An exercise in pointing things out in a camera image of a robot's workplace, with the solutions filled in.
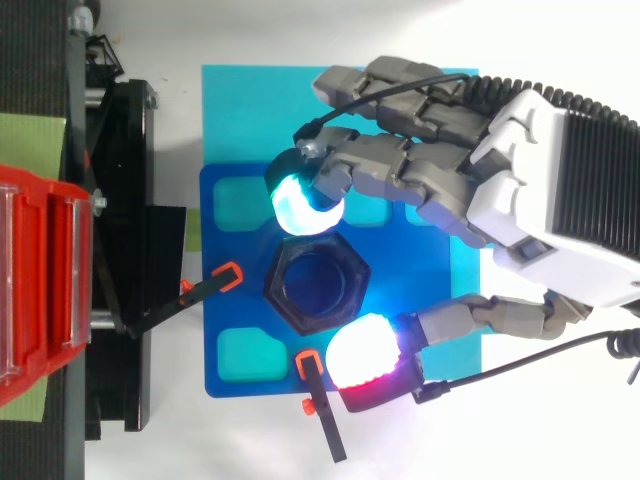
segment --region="blue light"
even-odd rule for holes
[[[336,387],[348,388],[393,372],[399,358],[389,320],[369,313],[338,330],[329,342],[325,362]]]
[[[302,191],[297,175],[286,177],[271,194],[276,219],[291,235],[316,235],[336,225],[344,214],[344,199],[326,212],[315,210]]]

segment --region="black cable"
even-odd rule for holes
[[[429,87],[432,85],[437,85],[440,83],[447,82],[455,82],[458,80],[467,80],[469,75],[466,73],[453,73],[449,75],[439,75],[437,77],[429,77],[423,78],[421,80],[416,80],[415,82],[405,83],[402,85],[397,85],[395,87],[387,88],[385,90],[380,90],[379,92],[372,93],[371,95],[366,95],[364,97],[360,97],[353,102],[350,102],[346,105],[343,105],[340,108],[336,108],[335,110],[327,113],[326,115],[320,118],[314,118],[309,123],[305,123],[300,129],[293,135],[293,142],[297,143],[298,140],[306,140],[310,138],[315,138],[322,130],[322,127],[330,122],[331,120],[338,118],[340,115],[348,113],[362,105],[366,105],[370,102],[377,102],[382,100],[383,98],[390,97],[391,95],[398,95],[399,93],[408,92],[411,90],[417,90],[418,88]]]
[[[479,382],[480,380],[485,380],[487,378],[495,377],[496,375],[500,375],[501,373],[510,372],[511,370],[515,370],[516,368],[524,367],[525,365],[529,365],[533,362],[537,362],[538,360],[542,360],[544,358],[550,357],[551,355],[555,355],[556,353],[564,352],[573,347],[579,347],[580,345],[585,345],[587,343],[595,342],[596,340],[602,340],[605,338],[609,338],[610,335],[615,335],[616,331],[607,331],[594,333],[593,335],[587,335],[586,337],[576,338],[575,340],[571,340],[569,342],[557,345],[555,347],[551,347],[547,350],[543,350],[538,353],[534,353],[533,355],[529,355],[528,357],[521,358],[520,360],[516,360],[515,362],[507,363],[505,365],[501,365],[496,368],[492,368],[491,370],[487,370],[486,372],[478,373],[476,375],[471,375],[469,377],[461,378],[459,380],[453,380],[449,382],[449,388],[457,388],[463,387],[465,385],[470,385],[472,383]]]
[[[481,372],[476,375],[452,381],[432,382],[424,385],[419,392],[415,392],[413,397],[416,403],[424,403],[441,397],[449,393],[452,389],[471,385],[472,383],[495,377],[502,373],[510,372],[516,368],[524,367],[538,360],[545,359],[556,353],[564,352],[580,345],[607,339],[607,351],[615,359],[640,358],[640,328],[632,330],[609,330],[606,332],[594,333],[585,337],[570,340],[561,345],[543,350],[528,357],[521,358],[515,362],[507,363],[500,367]]]
[[[384,90],[380,90],[379,92],[372,93],[371,95],[366,95],[364,97],[360,97],[353,102],[350,102],[346,105],[343,105],[340,108],[336,108],[332,112],[327,113],[323,117],[320,117],[318,120],[322,122],[322,124],[326,124],[331,120],[338,118],[340,115],[344,113],[348,113],[351,110],[354,110],[362,105],[366,105],[370,102],[377,102],[382,100],[383,98],[390,97],[392,95],[398,95],[399,93],[409,92],[411,90],[417,90],[418,88],[429,87],[432,85],[437,85],[439,83],[446,82],[454,82],[458,80],[467,80],[469,75],[466,73],[452,73],[448,75],[439,75],[437,77],[429,77],[423,78],[420,80],[416,80],[415,82],[405,83],[402,85],[397,85],[395,87],[386,88]]]

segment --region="red light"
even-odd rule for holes
[[[355,387],[393,372],[400,357],[389,320],[369,313],[342,327],[329,342],[327,371],[338,388]]]

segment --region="blue tray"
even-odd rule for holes
[[[300,124],[327,111],[309,88],[323,70],[203,69],[203,275],[229,260],[245,275],[242,285],[204,304],[205,386],[211,396],[307,391],[293,359],[306,348],[324,357],[335,333],[299,336],[262,294],[267,270],[286,236],[274,218],[262,175],[268,162],[291,145],[291,133]],[[365,133],[377,131],[371,122],[357,118],[340,124]],[[363,314],[393,316],[478,291],[478,252],[425,225],[404,205],[352,192],[336,229],[372,270]],[[480,336],[429,348],[422,356],[427,379],[477,373]],[[327,389],[334,390],[326,373],[323,378]]]

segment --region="light blue panel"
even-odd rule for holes
[[[229,328],[218,335],[218,373],[228,383],[282,380],[288,367],[287,348],[261,329]]]
[[[225,232],[251,232],[274,216],[262,177],[226,177],[213,187],[214,219]]]
[[[293,146],[292,136],[331,110],[313,95],[325,67],[202,67],[204,163],[270,162]],[[260,90],[256,108],[255,91]],[[343,115],[329,125],[375,134],[375,122]]]
[[[345,197],[342,218],[354,227],[381,227],[391,219],[391,203],[382,198],[366,197],[352,189]]]
[[[451,261],[451,298],[480,291],[480,255],[478,250],[467,247],[459,238],[449,243]],[[429,380],[451,380],[482,371],[482,330],[466,337],[422,350],[425,378]]]
[[[416,213],[416,207],[413,205],[405,205],[405,214],[407,215],[407,220],[411,225],[417,226],[429,226],[431,225],[424,218]]]

